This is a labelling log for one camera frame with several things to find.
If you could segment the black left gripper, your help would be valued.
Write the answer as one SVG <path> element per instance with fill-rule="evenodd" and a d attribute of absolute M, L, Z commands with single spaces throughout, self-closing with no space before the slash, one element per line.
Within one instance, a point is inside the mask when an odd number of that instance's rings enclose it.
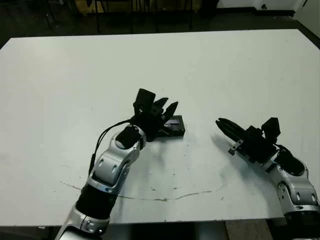
<path fill-rule="evenodd" d="M 163 116 L 171 118 L 178 107 L 179 102 L 173 102 L 164 112 L 163 107 L 168 99 L 168 97 L 162 97 L 150 105 L 150 108 L 143 104 L 133 104 L 134 115 L 131 118 L 131 124 L 144 132 L 147 142 L 152 142 L 156 138 L 158 130 L 163 125 Z"/>

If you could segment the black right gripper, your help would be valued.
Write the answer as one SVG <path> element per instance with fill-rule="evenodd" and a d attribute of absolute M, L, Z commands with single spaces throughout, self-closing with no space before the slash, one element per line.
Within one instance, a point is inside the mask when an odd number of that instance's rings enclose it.
<path fill-rule="evenodd" d="M 263 137 L 261 129 L 250 126 L 246 130 L 235 122 L 219 117 L 215 121 L 218 128 L 235 144 L 228 150 L 234 156 L 236 152 L 248 157 L 249 161 L 264 164 L 277 152 L 277 148 Z"/>

